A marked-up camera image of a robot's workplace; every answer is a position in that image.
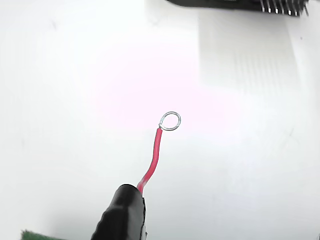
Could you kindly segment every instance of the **black plastic component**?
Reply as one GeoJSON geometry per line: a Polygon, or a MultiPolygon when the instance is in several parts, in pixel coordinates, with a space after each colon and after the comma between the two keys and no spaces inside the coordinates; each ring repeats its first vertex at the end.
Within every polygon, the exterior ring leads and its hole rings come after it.
{"type": "Polygon", "coordinates": [[[167,0],[184,7],[240,9],[298,17],[309,0],[167,0]]]}
{"type": "Polygon", "coordinates": [[[145,201],[139,190],[121,185],[103,213],[91,240],[140,240],[145,224],[145,201]]]}

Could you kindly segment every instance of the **red insulation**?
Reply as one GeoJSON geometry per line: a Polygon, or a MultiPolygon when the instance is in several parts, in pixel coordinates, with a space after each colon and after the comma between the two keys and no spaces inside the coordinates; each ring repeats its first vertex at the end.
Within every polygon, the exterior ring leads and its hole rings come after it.
{"type": "Polygon", "coordinates": [[[160,127],[156,130],[154,146],[153,146],[153,158],[152,158],[151,165],[148,171],[146,172],[146,174],[143,176],[143,178],[137,185],[137,188],[141,194],[143,194],[144,186],[147,184],[147,182],[149,181],[149,179],[151,178],[151,176],[154,174],[156,170],[158,160],[159,160],[159,149],[160,149],[162,132],[163,130],[160,127]]]}

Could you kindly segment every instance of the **red wire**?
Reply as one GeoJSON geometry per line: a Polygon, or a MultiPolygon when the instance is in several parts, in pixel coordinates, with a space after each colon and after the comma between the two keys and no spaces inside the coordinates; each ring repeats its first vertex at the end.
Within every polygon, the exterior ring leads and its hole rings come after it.
{"type": "Polygon", "coordinates": [[[159,127],[156,130],[155,139],[154,139],[154,146],[153,146],[153,158],[151,161],[151,165],[146,172],[146,174],[143,176],[141,181],[138,183],[137,188],[140,191],[141,194],[143,194],[144,186],[147,184],[151,176],[154,174],[158,160],[159,160],[159,149],[160,149],[160,141],[161,141],[161,135],[163,130],[159,127]]]}

